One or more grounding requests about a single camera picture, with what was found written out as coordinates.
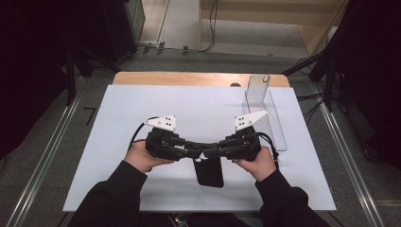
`wooden table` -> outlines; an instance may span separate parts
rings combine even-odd
[[[187,72],[120,72],[115,75],[113,84],[230,86],[232,83],[238,83],[241,87],[247,87],[250,75]],[[289,87],[288,78],[284,75],[270,75],[269,86]]]

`cable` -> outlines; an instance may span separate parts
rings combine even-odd
[[[133,53],[130,53],[130,54],[124,56],[124,57],[118,58],[119,60],[122,60],[122,59],[123,59],[118,65],[123,64],[123,63],[124,63],[125,61],[127,61],[130,57],[132,57],[133,55],[135,55],[135,54],[137,54],[137,53],[143,52],[144,50],[145,50],[145,48],[140,48],[140,49],[137,49],[137,50],[136,50],[135,52],[133,52]],[[95,69],[106,68],[106,66],[104,66],[104,65],[99,65],[99,64],[95,64],[93,67],[94,67]]]
[[[279,166],[278,166],[279,153],[277,152],[276,148],[274,147],[274,144],[273,144],[273,141],[271,140],[271,138],[264,132],[257,132],[256,135],[260,136],[262,139],[264,139],[266,142],[269,143],[270,148],[271,148],[271,153],[273,156],[273,160],[274,160],[274,164],[276,165],[276,168],[279,169]]]
[[[154,118],[158,118],[158,116],[153,116],[153,117],[149,118],[148,120],[154,119]],[[144,124],[144,123],[141,123],[141,125],[138,127],[138,129],[136,129],[135,133],[134,133],[133,136],[132,136],[132,139],[130,140],[130,145],[128,146],[128,150],[131,148],[131,146],[132,146],[133,143],[136,143],[136,142],[139,142],[139,141],[145,141],[145,139],[135,140],[136,135],[138,135],[138,132],[139,132],[144,126],[145,126],[145,124]]]
[[[316,110],[320,107],[320,105],[323,103],[323,100],[319,100],[318,103],[316,103],[315,106],[313,106],[309,111],[307,111],[306,113],[304,113],[304,118],[305,118],[305,122],[308,125],[310,119],[312,118],[312,115],[316,112]]]
[[[210,14],[209,14],[209,26],[210,26],[210,30],[212,32],[212,40],[206,49],[198,50],[198,49],[179,49],[179,48],[170,48],[170,47],[161,48],[161,47],[144,46],[144,49],[141,50],[141,52],[144,51],[145,49],[148,49],[148,50],[180,50],[180,51],[186,51],[186,52],[207,52],[210,49],[212,49],[216,43],[216,20],[217,20],[217,18],[218,18],[218,0],[215,0],[215,2],[213,3],[212,9],[210,10]]]
[[[213,14],[213,9],[215,7],[216,7],[215,18],[214,18],[214,23],[212,25],[212,14]],[[213,48],[213,46],[215,46],[215,41],[216,41],[216,19],[217,18],[218,18],[218,0],[216,0],[213,3],[212,9],[210,10],[210,15],[209,15],[209,25],[210,25],[210,30],[212,32],[212,41],[210,42],[209,46],[206,49],[201,50],[200,52],[209,51],[211,48]]]
[[[317,93],[317,94],[313,94],[313,95],[308,95],[308,96],[297,96],[298,101],[304,101],[304,100],[308,100],[308,99],[312,99],[312,98],[316,98],[316,97],[323,97],[324,94],[323,93]]]
[[[295,65],[297,65],[297,64],[298,64],[300,61],[302,61],[302,60],[310,60],[310,58],[301,58],[301,59],[297,60],[297,62],[295,63]],[[302,74],[304,74],[304,75],[306,75],[306,76],[309,76],[308,73],[304,73],[303,71],[301,71],[301,69],[300,69],[298,72],[300,72],[300,73],[302,73]]]
[[[57,227],[61,227],[62,222],[67,218],[67,216],[68,216],[69,214],[70,214],[70,213],[65,213],[65,214],[62,216],[61,220],[59,221],[59,224],[57,224]]]

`white tabletop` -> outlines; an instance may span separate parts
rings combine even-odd
[[[110,85],[78,165],[64,211],[76,211],[88,191],[107,180],[124,158],[138,126],[153,116],[175,114],[181,138],[212,143],[235,133],[245,88],[201,86]],[[291,88],[270,88],[288,150],[280,153],[280,170],[309,196],[314,210],[335,210],[322,167]],[[146,138],[145,126],[137,138]],[[262,201],[252,176],[221,158],[224,187],[199,185],[190,159],[157,166],[141,191],[141,211],[258,211]]]

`black jacket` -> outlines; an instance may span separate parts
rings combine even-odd
[[[109,180],[89,191],[68,226],[137,226],[146,179],[147,175],[121,162]],[[291,187],[280,171],[255,185],[263,200],[264,226],[329,226],[307,206],[307,194]]]

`hand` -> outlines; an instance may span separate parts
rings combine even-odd
[[[253,162],[241,159],[236,160],[235,163],[250,172],[258,182],[265,180],[276,170],[270,150],[263,146]]]
[[[149,172],[155,166],[174,163],[174,161],[151,156],[146,150],[145,144],[145,141],[133,143],[131,148],[128,150],[124,161],[143,173]]]

